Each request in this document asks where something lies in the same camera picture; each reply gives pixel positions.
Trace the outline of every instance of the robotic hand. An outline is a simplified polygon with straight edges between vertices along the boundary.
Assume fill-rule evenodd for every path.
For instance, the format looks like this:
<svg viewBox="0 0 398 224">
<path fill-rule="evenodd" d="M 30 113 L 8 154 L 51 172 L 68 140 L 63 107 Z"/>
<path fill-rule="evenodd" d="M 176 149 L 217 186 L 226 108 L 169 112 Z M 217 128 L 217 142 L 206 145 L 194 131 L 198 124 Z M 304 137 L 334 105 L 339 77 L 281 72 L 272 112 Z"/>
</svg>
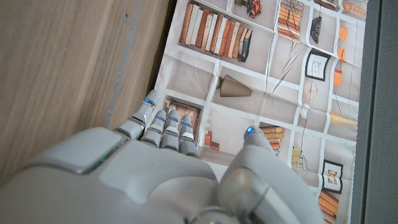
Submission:
<svg viewBox="0 0 398 224">
<path fill-rule="evenodd" d="M 31 159 L 0 188 L 4 223 L 321 223 L 297 174 L 249 127 L 218 183 L 199 160 L 189 116 L 152 90 L 114 131 L 93 128 Z"/>
</svg>

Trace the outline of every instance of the wooden panel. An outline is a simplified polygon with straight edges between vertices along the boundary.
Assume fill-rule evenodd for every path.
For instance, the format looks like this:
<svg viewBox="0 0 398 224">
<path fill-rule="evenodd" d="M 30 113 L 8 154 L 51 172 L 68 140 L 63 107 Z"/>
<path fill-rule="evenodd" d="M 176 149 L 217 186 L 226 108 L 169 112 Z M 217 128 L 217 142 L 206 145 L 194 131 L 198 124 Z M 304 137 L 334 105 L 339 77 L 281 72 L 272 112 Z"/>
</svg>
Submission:
<svg viewBox="0 0 398 224">
<path fill-rule="evenodd" d="M 73 133 L 109 3 L 2 3 L 1 174 Z"/>
<path fill-rule="evenodd" d="M 104 125 L 137 2 L 0 3 L 0 182 L 47 147 Z M 118 94 L 136 100 L 113 117 L 142 101 L 159 45 L 167 1 L 142 2 L 130 53 L 147 53 L 127 58 L 124 82 L 134 85 Z"/>
<path fill-rule="evenodd" d="M 131 53 L 127 58 L 126 69 L 109 125 L 111 129 L 130 117 L 141 105 L 147 93 L 154 55 L 159 45 L 168 4 L 167 1 L 142 2 L 131 44 Z"/>
<path fill-rule="evenodd" d="M 114 0 L 76 131 L 104 126 L 137 1 Z"/>
</svg>

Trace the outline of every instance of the paper poster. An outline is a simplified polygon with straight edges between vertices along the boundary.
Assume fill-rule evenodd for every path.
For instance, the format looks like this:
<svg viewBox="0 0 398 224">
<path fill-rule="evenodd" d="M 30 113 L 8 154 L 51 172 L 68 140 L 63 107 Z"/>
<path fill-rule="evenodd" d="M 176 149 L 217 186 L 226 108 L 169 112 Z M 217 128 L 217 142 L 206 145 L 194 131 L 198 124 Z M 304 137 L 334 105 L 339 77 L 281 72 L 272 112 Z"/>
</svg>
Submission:
<svg viewBox="0 0 398 224">
<path fill-rule="evenodd" d="M 248 13 L 234 1 L 198 0 L 209 11 L 203 24 L 211 26 L 198 33 L 202 41 L 187 45 L 190 2 L 175 8 L 155 86 L 162 93 L 157 110 L 167 110 L 164 100 L 198 108 L 197 144 L 231 155 L 248 126 L 263 128 L 325 219 L 349 223 L 367 1 L 260 0 Z M 212 17 L 242 28 L 216 33 Z M 222 39 L 211 45 L 205 34 Z"/>
</svg>

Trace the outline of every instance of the white shelf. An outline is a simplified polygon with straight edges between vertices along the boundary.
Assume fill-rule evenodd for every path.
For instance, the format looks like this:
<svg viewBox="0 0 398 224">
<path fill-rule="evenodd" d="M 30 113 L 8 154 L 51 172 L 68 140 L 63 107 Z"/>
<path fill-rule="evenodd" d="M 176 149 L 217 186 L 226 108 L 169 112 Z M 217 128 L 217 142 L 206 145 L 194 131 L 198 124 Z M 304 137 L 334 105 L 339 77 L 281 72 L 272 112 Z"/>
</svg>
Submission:
<svg viewBox="0 0 398 224">
<path fill-rule="evenodd" d="M 335 57 L 335 58 L 338 57 L 336 53 L 334 53 L 334 52 L 329 52 L 329 51 L 327 51 L 327 50 L 321 49 L 321 48 L 319 48 L 319 47 L 316 47 L 316 46 L 312 45 L 311 43 L 308 43 L 308 46 L 309 46 L 309 47 L 312 47 L 313 49 L 316 49 L 317 51 L 320 51 L 320 52 L 322 52 L 322 53 L 331 55 L 331 56 L 333 56 L 333 57 Z"/>
<path fill-rule="evenodd" d="M 321 175 L 321 174 L 318 174 L 318 192 L 317 192 L 317 195 L 316 195 L 317 201 L 318 201 L 319 196 L 320 196 L 320 194 L 321 194 L 322 185 L 323 185 L 322 175 Z"/>
<path fill-rule="evenodd" d="M 356 145 L 356 141 L 350 141 L 350 140 L 347 140 L 347 139 L 343 139 L 343 138 L 331 136 L 331 135 L 328 135 L 328 134 L 320 133 L 318 131 L 312 131 L 310 129 L 305 129 L 305 128 L 302 128 L 302 127 L 299 127 L 299 126 L 295 127 L 293 124 L 288 124 L 288 123 L 285 123 L 285 122 L 276 121 L 274 119 L 265 118 L 265 117 L 258 116 L 258 115 L 255 115 L 255 114 L 251 114 L 251 113 L 243 112 L 243 111 L 240 111 L 240 110 L 228 108 L 226 106 L 217 105 L 215 103 L 210 103 L 210 107 L 215 109 L 215 110 L 225 111 L 227 113 L 231 113 L 231 114 L 234 114 L 236 116 L 243 117 L 243 118 L 249 118 L 249 119 L 256 120 L 257 117 L 260 117 L 260 122 L 263 122 L 263 123 L 273 124 L 275 126 L 280 126 L 280 127 L 291 129 L 291 130 L 298 131 L 298 132 L 301 132 L 301 133 L 310 134 L 312 136 L 325 138 L 325 139 L 331 140 L 331 141 L 343 142 L 343 143 L 345 143 L 347 145 L 350 145 L 350 146 L 355 146 Z"/>
<path fill-rule="evenodd" d="M 320 155 L 320 157 L 319 157 L 320 162 L 319 162 L 319 166 L 318 166 L 319 174 L 321 174 L 323 171 L 323 161 L 325 160 L 325 142 L 326 142 L 326 139 L 322 138 L 321 148 L 320 148 L 320 153 L 319 153 L 319 155 Z"/>
<path fill-rule="evenodd" d="M 209 55 L 205 55 L 203 53 L 197 52 L 196 50 L 192 50 L 192 49 L 186 48 L 186 47 L 181 46 L 181 45 L 176 45 L 175 47 L 176 47 L 177 50 L 179 50 L 181 52 L 184 52 L 186 54 L 189 54 L 189 55 L 192 55 L 192 56 L 195 56 L 195 57 L 198 57 L 198 58 L 202 58 L 202 59 L 207 60 L 209 62 L 215 63 L 217 60 L 219 60 L 218 58 L 215 58 L 215 57 L 212 57 L 212 56 L 209 56 Z"/>
<path fill-rule="evenodd" d="M 355 102 L 353 100 L 346 99 L 346 98 L 343 98 L 343 97 L 335 95 L 335 94 L 332 94 L 332 97 L 333 97 L 334 100 L 346 103 L 346 104 L 351 105 L 351 106 L 359 107 L 359 103 Z"/>
<path fill-rule="evenodd" d="M 192 103 L 194 103 L 196 105 L 200 105 L 200 106 L 204 106 L 205 103 L 206 103 L 206 101 L 204 101 L 204 100 L 200 100 L 198 98 L 195 98 L 195 97 L 192 97 L 192 96 L 188 96 L 188 95 L 185 95 L 183 93 L 179 93 L 179 92 L 176 92 L 176 91 L 173 91 L 173 90 L 166 90 L 165 94 L 168 95 L 168 96 L 171 96 L 171 97 L 178 98 L 178 99 L 187 100 L 189 102 L 192 102 Z"/>
<path fill-rule="evenodd" d="M 217 74 L 219 74 L 221 72 L 220 63 L 221 63 L 221 61 L 217 60 L 215 63 L 214 69 L 213 69 L 213 78 L 211 80 L 210 90 L 207 94 L 205 106 L 202 111 L 202 120 L 200 121 L 200 125 L 199 125 L 200 130 L 206 129 L 206 123 L 207 123 L 206 118 L 208 117 L 208 115 L 210 113 L 210 102 L 211 102 L 211 99 L 213 98 L 213 95 L 215 94 L 215 91 L 216 91 L 216 85 L 217 85 L 217 81 L 218 81 Z M 205 133 L 203 131 L 199 132 L 198 142 L 199 142 L 200 146 L 204 146 Z"/>
<path fill-rule="evenodd" d="M 311 32 L 311 25 L 312 25 L 312 18 L 313 18 L 313 6 L 307 5 L 307 7 L 310 7 L 309 13 L 308 13 L 308 18 L 306 18 L 306 19 L 308 19 L 307 26 L 305 26 L 305 24 L 304 24 L 305 20 L 303 21 L 304 17 L 302 17 L 301 21 L 300 21 L 300 25 L 301 25 L 301 29 L 303 29 L 305 27 L 305 30 L 303 30 L 303 32 L 302 32 L 302 30 L 300 29 L 300 40 L 301 41 L 304 40 L 304 44 L 306 44 L 307 46 L 313 47 L 310 45 L 310 32 Z"/>
<path fill-rule="evenodd" d="M 293 154 L 293 146 L 294 146 L 294 136 L 295 136 L 296 130 L 292 130 L 290 133 L 290 138 L 289 138 L 289 147 L 287 148 L 287 161 L 286 164 L 290 168 L 292 168 L 292 154 Z"/>
<path fill-rule="evenodd" d="M 234 64 L 229 63 L 229 62 L 221 61 L 221 62 L 220 62 L 220 65 L 221 65 L 221 66 L 224 66 L 224 67 L 226 67 L 226 68 L 230 68 L 230 69 L 232 69 L 232 70 L 235 70 L 235 71 L 237 71 L 237 72 L 243 73 L 243 74 L 248 75 L 248 76 L 250 76 L 250 77 L 254 77 L 254 78 L 258 78 L 258 79 L 263 79 L 263 80 L 265 80 L 265 81 L 267 81 L 267 82 L 270 82 L 270 83 L 273 83 L 273 84 L 279 83 L 279 80 L 276 79 L 276 78 L 273 78 L 273 77 L 270 77 L 270 76 L 267 77 L 265 74 L 261 74 L 261 73 L 258 73 L 258 72 L 254 72 L 254 71 L 251 71 L 251 70 L 249 70 L 249 69 L 240 67 L 240 66 L 238 66 L 238 65 L 234 65 Z M 294 84 L 294 83 L 287 82 L 287 81 L 282 81 L 282 83 L 280 83 L 280 84 L 281 84 L 282 86 L 286 86 L 286 87 L 292 88 L 292 89 L 294 89 L 294 90 L 299 90 L 299 89 L 300 89 L 300 86 L 298 86 L 298 85 L 296 85 L 296 84 Z"/>
<path fill-rule="evenodd" d="M 212 9 L 216 10 L 216 11 L 219 11 L 220 13 L 222 13 L 222 14 L 224 14 L 224 15 L 226 15 L 226 16 L 229 16 L 229 17 L 232 17 L 232 18 L 234 18 L 234 19 L 236 19 L 236 20 L 239 20 L 239 21 L 242 21 L 242 22 L 244 22 L 244 23 L 247 23 L 247 24 L 249 24 L 250 26 L 256 27 L 256 28 L 261 29 L 261 30 L 265 30 L 265 31 L 270 32 L 270 33 L 273 33 L 273 32 L 274 32 L 272 29 L 270 29 L 270 28 L 268 28 L 268 27 L 261 26 L 261 25 L 256 24 L 255 22 L 252 22 L 252 21 L 250 21 L 250 20 L 248 20 L 248 19 L 244 19 L 244 18 L 242 18 L 242 17 L 239 17 L 239 16 L 237 16 L 237 15 L 234 15 L 234 14 L 232 14 L 231 12 L 228 12 L 227 10 L 222 9 L 222 8 L 220 8 L 220 7 L 218 7 L 218 6 L 215 6 L 214 4 L 209 3 L 209 2 L 207 2 L 207 1 L 204 1 L 204 0 L 195 0 L 195 1 L 196 1 L 197 3 L 200 3 L 200 4 L 204 5 L 204 6 L 207 6 L 207 7 L 210 7 L 210 8 L 212 8 Z"/>
<path fill-rule="evenodd" d="M 280 0 L 278 0 L 278 4 L 276 5 L 276 12 L 274 18 L 274 33 L 278 33 L 278 18 L 279 18 L 279 10 L 280 10 Z"/>
<path fill-rule="evenodd" d="M 269 72 L 270 72 L 271 65 L 272 65 L 272 60 L 274 58 L 274 57 L 271 57 L 271 55 L 274 56 L 274 52 L 275 52 L 275 48 L 276 48 L 278 39 L 279 39 L 279 35 L 272 36 L 272 42 L 271 42 L 271 48 L 269 49 L 268 65 L 267 65 L 267 72 L 266 72 L 267 76 L 269 76 Z"/>
<path fill-rule="evenodd" d="M 323 130 L 323 133 L 325 133 L 325 134 L 328 132 L 329 126 L 330 126 L 330 111 L 331 111 L 331 102 L 332 102 L 331 96 L 333 94 L 333 87 L 334 87 L 333 82 L 334 82 L 334 77 L 335 77 L 334 71 L 336 69 L 337 63 L 338 63 L 338 59 L 335 58 L 334 61 L 333 61 L 333 65 L 331 67 L 331 70 L 330 70 L 330 83 L 329 83 L 330 86 L 329 86 L 329 97 L 328 97 L 328 109 L 326 111 L 326 124 L 325 124 L 325 128 Z"/>
<path fill-rule="evenodd" d="M 336 35 L 335 35 L 335 41 L 333 42 L 333 52 L 334 54 L 337 54 L 337 42 L 339 40 L 339 34 L 340 34 L 340 20 L 339 18 L 336 18 Z"/>
<path fill-rule="evenodd" d="M 343 10 L 344 10 L 343 0 L 338 0 L 338 7 L 340 7 L 338 10 L 338 13 L 343 13 Z"/>
</svg>

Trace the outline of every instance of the robot finger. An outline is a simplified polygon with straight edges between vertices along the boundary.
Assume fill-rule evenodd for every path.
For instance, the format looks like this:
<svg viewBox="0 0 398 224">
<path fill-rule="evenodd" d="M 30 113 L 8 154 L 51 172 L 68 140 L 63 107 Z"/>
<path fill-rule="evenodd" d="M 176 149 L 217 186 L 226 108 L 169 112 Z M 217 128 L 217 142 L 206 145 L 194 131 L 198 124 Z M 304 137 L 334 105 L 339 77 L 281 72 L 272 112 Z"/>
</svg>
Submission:
<svg viewBox="0 0 398 224">
<path fill-rule="evenodd" d="M 250 126 L 244 132 L 243 135 L 243 147 L 248 145 L 264 147 L 270 151 L 272 151 L 271 145 L 269 141 L 266 139 L 262 130 L 257 126 Z"/>
<path fill-rule="evenodd" d="M 152 124 L 148 127 L 147 131 L 141 137 L 141 142 L 146 143 L 150 146 L 159 147 L 160 140 L 162 139 L 165 120 L 166 112 L 164 110 L 160 110 L 159 112 L 157 112 Z"/>
<path fill-rule="evenodd" d="M 169 112 L 160 148 L 173 149 L 178 152 L 178 112 L 176 110 Z"/>
<path fill-rule="evenodd" d="M 160 95 L 157 90 L 150 91 L 138 111 L 117 127 L 115 131 L 125 134 L 129 139 L 139 139 L 156 104 L 159 102 L 159 98 Z"/>
<path fill-rule="evenodd" d="M 179 149 L 182 154 L 199 158 L 197 146 L 193 142 L 192 122 L 189 115 L 181 119 Z"/>
</svg>

